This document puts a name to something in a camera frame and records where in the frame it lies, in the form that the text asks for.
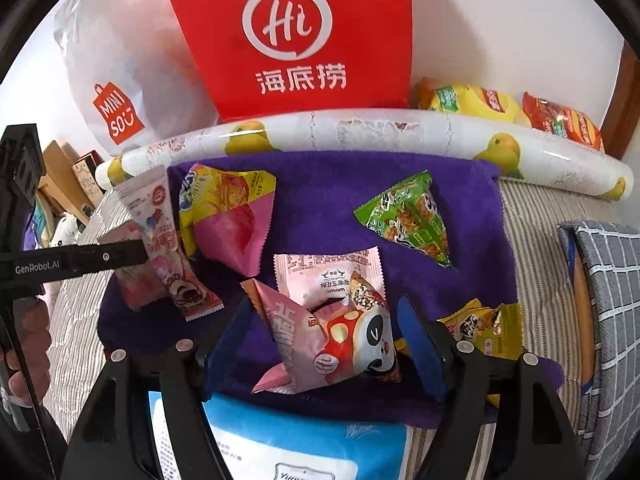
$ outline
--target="yellow snack bag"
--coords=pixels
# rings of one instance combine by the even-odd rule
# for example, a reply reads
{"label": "yellow snack bag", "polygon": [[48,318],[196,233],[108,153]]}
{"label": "yellow snack bag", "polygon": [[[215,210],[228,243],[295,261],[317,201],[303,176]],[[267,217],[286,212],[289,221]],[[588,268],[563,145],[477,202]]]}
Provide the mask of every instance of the yellow snack bag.
{"label": "yellow snack bag", "polygon": [[180,189],[180,233],[196,250],[247,277],[260,272],[276,178],[266,171],[220,171],[194,164]]}
{"label": "yellow snack bag", "polygon": [[[522,354],[522,316],[517,303],[502,304],[497,308],[482,306],[471,300],[451,316],[439,319],[456,341],[466,340],[485,355],[516,360]],[[498,406],[500,395],[489,395],[487,400]]]}
{"label": "yellow snack bag", "polygon": [[418,108],[421,110],[453,112],[531,127],[529,118],[518,102],[508,94],[461,84],[436,89],[429,86],[430,80],[427,78],[417,85]]}

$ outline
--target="rolled mat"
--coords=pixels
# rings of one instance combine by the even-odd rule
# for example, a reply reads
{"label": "rolled mat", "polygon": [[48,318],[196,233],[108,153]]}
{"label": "rolled mat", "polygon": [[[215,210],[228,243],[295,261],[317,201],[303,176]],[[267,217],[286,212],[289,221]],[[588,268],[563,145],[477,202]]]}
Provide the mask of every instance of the rolled mat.
{"label": "rolled mat", "polygon": [[626,165],[594,150],[539,130],[428,110],[394,108],[324,110],[220,124],[139,148],[101,164],[103,189],[158,164],[243,153],[309,150],[376,150],[426,153],[500,167],[500,176],[576,191],[608,200],[631,194]]}

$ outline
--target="snack package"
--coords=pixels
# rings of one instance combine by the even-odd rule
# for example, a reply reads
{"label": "snack package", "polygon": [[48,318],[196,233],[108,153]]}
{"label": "snack package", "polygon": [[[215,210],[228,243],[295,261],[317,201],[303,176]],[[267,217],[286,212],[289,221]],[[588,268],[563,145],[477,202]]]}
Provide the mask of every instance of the snack package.
{"label": "snack package", "polygon": [[62,0],[53,39],[78,110],[110,155],[218,123],[169,0]]}
{"label": "snack package", "polygon": [[348,296],[354,270],[385,297],[377,247],[340,255],[276,254],[273,263],[278,290],[308,309]]}
{"label": "snack package", "polygon": [[522,96],[524,113],[531,119],[531,126],[548,134],[575,140],[604,153],[600,130],[583,113],[528,92]]}
{"label": "snack package", "polygon": [[180,250],[168,189],[164,166],[115,188],[140,229],[156,276],[189,321],[219,310],[223,305],[196,277]]}
{"label": "snack package", "polygon": [[266,171],[220,171],[194,164],[180,189],[180,232],[188,257],[197,249],[247,276],[260,272],[276,178]]}
{"label": "snack package", "polygon": [[[111,244],[126,240],[140,240],[141,238],[136,223],[129,221],[103,234],[98,239],[98,243]],[[120,283],[123,301],[135,312],[145,305],[169,295],[156,276],[151,261],[138,266],[121,267],[115,269],[114,273]]]}
{"label": "snack package", "polygon": [[503,92],[459,84],[432,89],[427,78],[423,78],[416,89],[420,110],[453,112],[531,127],[516,99]]}
{"label": "snack package", "polygon": [[377,234],[450,267],[447,232],[429,188],[428,171],[404,179],[354,211]]}
{"label": "snack package", "polygon": [[351,275],[351,298],[314,314],[257,280],[241,285],[270,326],[283,361],[263,375],[254,392],[296,394],[365,371],[399,380],[388,307],[357,272]]}
{"label": "snack package", "polygon": [[[516,360],[522,354],[522,317],[517,303],[502,304],[497,308],[482,306],[471,300],[451,316],[439,319],[456,341],[466,340],[485,355]],[[488,395],[494,406],[500,395]]]}

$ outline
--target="white wall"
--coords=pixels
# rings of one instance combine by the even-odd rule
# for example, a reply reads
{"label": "white wall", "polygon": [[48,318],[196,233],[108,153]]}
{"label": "white wall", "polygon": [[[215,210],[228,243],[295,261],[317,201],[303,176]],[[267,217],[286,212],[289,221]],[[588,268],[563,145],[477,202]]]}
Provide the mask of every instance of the white wall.
{"label": "white wall", "polygon": [[638,123],[634,136],[626,148],[622,162],[633,170],[636,182],[629,198],[619,202],[616,205],[616,209],[623,224],[640,229],[640,183],[638,183],[638,175],[640,174],[640,123]]}
{"label": "white wall", "polygon": [[414,0],[421,75],[557,101],[601,124],[623,39],[593,0]]}
{"label": "white wall", "polygon": [[[0,85],[0,131],[36,122],[43,146],[59,139],[79,154],[105,154],[71,98],[52,14]],[[414,0],[414,82],[430,76],[515,96],[530,91],[596,123],[609,105],[622,43],[592,0]]]}

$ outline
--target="bed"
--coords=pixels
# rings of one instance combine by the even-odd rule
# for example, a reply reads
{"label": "bed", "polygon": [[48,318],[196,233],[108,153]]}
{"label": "bed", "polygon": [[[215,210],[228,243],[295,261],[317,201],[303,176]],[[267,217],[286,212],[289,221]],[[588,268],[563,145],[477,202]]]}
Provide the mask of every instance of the bed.
{"label": "bed", "polygon": [[[616,222],[611,202],[566,190],[499,180],[504,229],[513,248],[518,300],[525,305],[524,342],[528,349],[558,361],[566,375],[559,390],[576,433],[580,421],[580,345],[574,291],[558,236],[560,222],[594,220]],[[119,199],[108,193],[82,233],[79,243],[93,243],[128,219]],[[100,301],[110,272],[64,282],[51,322],[52,382],[45,406],[68,439],[84,401],[104,364],[96,333]],[[414,431],[406,478],[419,467],[434,436],[432,430]],[[494,424],[479,435],[469,478],[482,478],[488,461]],[[590,478],[601,473],[591,467]]]}

